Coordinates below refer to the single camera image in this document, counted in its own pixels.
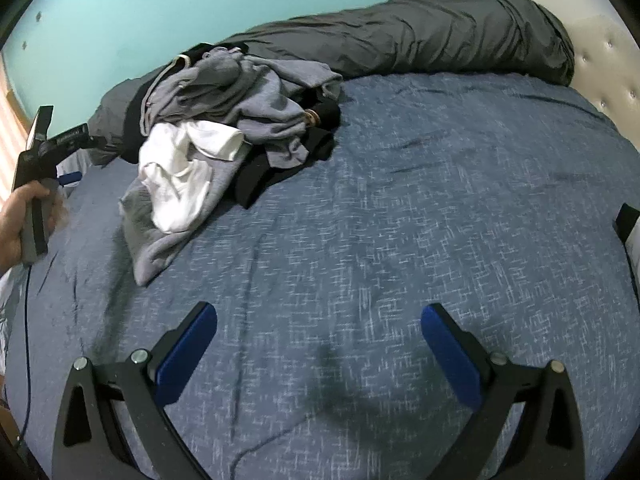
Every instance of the human hand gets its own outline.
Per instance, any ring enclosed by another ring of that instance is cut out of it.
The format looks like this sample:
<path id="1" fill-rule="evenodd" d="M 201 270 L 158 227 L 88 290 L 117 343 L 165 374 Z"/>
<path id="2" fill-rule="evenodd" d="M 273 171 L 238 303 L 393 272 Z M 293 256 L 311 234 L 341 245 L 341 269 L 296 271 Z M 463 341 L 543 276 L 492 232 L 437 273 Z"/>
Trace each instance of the human hand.
<path id="1" fill-rule="evenodd" d="M 22 259 L 20 231 L 27 214 L 27 203 L 34 198 L 46 198 L 50 191 L 37 181 L 19 187 L 9 195 L 0 211 L 0 276 Z M 56 193 L 47 228 L 52 232 L 56 227 L 58 211 L 62 207 L 62 197 Z"/>

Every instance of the metal screw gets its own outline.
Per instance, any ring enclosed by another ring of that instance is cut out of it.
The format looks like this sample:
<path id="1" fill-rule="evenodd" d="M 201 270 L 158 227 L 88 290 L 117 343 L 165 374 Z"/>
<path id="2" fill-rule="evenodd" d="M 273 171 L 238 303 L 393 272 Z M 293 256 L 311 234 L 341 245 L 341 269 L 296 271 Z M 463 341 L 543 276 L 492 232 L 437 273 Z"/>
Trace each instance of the metal screw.
<path id="1" fill-rule="evenodd" d="M 551 369 L 557 374 L 561 374 L 562 372 L 564 372 L 564 365 L 560 361 L 554 359 L 553 361 L 551 361 Z"/>
<path id="2" fill-rule="evenodd" d="M 131 354 L 131 360 L 137 365 L 145 362 L 147 359 L 149 359 L 149 352 L 147 352 L 143 348 L 141 348 L 140 350 L 136 350 L 135 352 L 133 352 L 133 354 Z"/>
<path id="3" fill-rule="evenodd" d="M 507 359 L 507 356 L 500 352 L 491 352 L 490 359 L 494 365 L 498 365 L 498 366 L 504 366 L 509 361 Z"/>
<path id="4" fill-rule="evenodd" d="M 74 368 L 78 371 L 83 370 L 88 363 L 89 361 L 87 360 L 86 357 L 79 357 L 74 361 Z"/>

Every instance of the cable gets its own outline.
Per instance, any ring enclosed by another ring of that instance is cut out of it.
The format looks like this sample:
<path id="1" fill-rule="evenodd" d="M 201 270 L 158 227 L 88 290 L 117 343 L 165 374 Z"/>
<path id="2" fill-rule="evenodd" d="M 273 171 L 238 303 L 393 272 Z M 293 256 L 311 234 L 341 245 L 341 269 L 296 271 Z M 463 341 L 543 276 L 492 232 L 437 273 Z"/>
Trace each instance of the cable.
<path id="1" fill-rule="evenodd" d="M 22 425 L 22 431 L 18 437 L 18 442 L 15 443 L 15 449 L 20 449 L 22 442 L 24 441 L 24 434 L 27 432 L 27 425 L 29 424 L 29 416 L 31 415 L 31 362 L 29 359 L 29 329 L 27 326 L 27 300 L 29 298 L 29 282 L 31 281 L 31 266 L 27 270 L 27 284 L 24 287 L 24 356 L 27 361 L 27 412 L 24 415 L 24 424 Z"/>

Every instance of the curtain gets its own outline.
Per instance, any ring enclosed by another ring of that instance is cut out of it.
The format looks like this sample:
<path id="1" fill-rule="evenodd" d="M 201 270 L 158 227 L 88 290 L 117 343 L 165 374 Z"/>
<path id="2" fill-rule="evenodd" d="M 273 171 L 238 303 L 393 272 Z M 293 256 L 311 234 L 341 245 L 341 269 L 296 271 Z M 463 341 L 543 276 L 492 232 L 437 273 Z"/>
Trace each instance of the curtain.
<path id="1" fill-rule="evenodd" d="M 0 207 L 11 193 L 18 154 L 27 138 L 26 118 L 20 110 L 0 58 Z"/>

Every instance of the headboard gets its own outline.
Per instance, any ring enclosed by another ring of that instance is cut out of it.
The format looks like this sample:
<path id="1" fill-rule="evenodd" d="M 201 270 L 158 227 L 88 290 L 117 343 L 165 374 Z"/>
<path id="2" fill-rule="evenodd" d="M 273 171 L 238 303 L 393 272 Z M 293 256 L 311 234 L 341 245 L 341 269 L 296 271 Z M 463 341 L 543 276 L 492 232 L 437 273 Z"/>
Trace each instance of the headboard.
<path id="1" fill-rule="evenodd" d="M 571 82 L 640 150 L 640 49 L 596 0 L 534 0 L 564 24 L 575 50 Z"/>

